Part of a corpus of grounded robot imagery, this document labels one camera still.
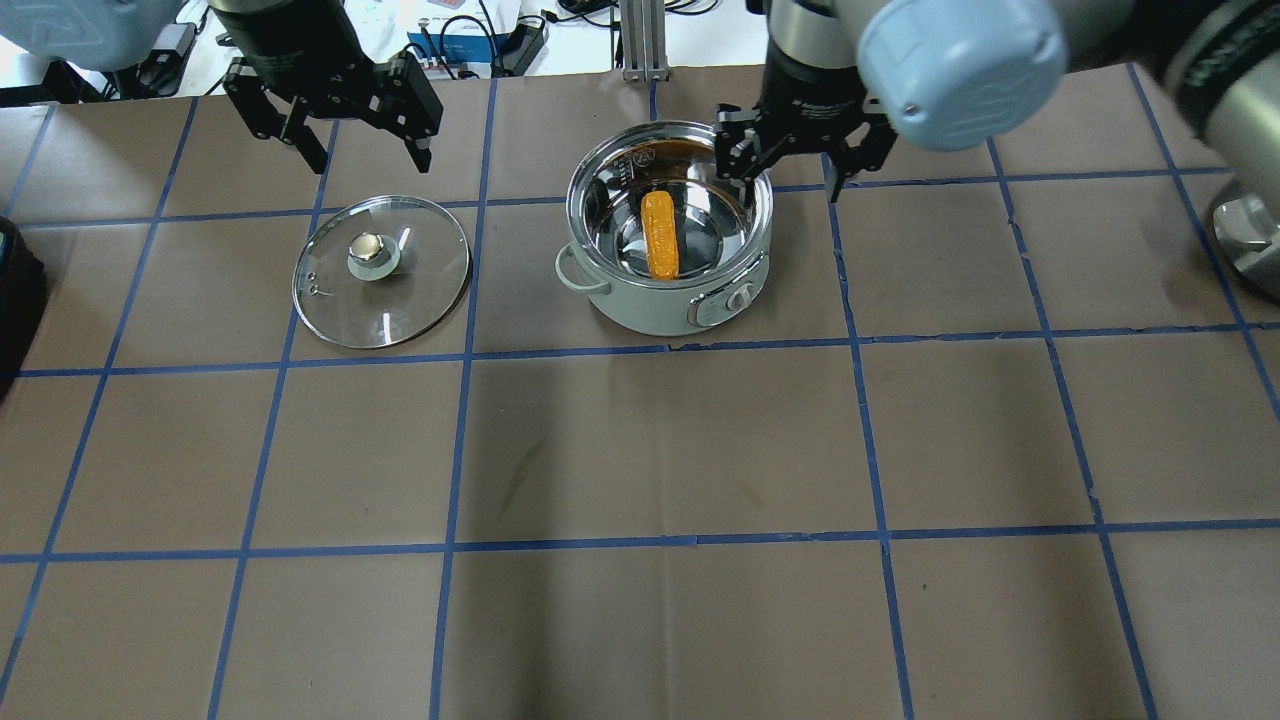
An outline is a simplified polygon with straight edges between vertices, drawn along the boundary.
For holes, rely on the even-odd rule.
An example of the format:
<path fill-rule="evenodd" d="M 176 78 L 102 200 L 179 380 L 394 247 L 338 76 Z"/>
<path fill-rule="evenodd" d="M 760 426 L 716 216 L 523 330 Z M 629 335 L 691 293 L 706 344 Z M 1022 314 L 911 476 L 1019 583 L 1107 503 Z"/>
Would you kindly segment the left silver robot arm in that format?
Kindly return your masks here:
<path fill-rule="evenodd" d="M 40 56 L 104 74 L 141 64 L 178 1 L 5 1 L 3 36 Z M 384 61 L 361 47 L 340 1 L 214 1 L 239 49 L 221 86 L 260 140 L 293 147 L 315 173 L 328 154 L 311 118 L 361 120 L 398 137 L 415 168 L 433 164 L 444 108 L 411 46 Z"/>

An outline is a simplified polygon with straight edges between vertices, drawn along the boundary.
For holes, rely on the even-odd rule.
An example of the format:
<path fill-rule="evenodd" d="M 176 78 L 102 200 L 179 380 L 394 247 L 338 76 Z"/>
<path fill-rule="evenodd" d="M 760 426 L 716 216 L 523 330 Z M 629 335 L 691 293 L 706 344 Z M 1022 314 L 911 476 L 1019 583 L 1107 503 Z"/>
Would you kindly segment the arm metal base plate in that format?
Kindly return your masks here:
<path fill-rule="evenodd" d="M 1213 236 L 1235 272 L 1272 301 L 1279 300 L 1279 223 L 1261 196 L 1236 182 L 1215 197 Z"/>

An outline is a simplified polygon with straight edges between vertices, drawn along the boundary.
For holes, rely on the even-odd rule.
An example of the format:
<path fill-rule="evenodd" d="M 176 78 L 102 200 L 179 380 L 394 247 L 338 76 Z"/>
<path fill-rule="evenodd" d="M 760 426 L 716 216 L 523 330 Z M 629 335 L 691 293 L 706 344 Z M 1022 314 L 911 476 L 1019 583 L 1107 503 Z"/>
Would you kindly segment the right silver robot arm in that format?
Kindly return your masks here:
<path fill-rule="evenodd" d="M 751 183 L 823 154 L 838 181 L 901 138 L 956 152 L 1033 117 L 1064 76 L 1135 63 L 1243 187 L 1277 209 L 1275 1 L 753 1 L 762 94 L 719 105 L 716 169 Z"/>

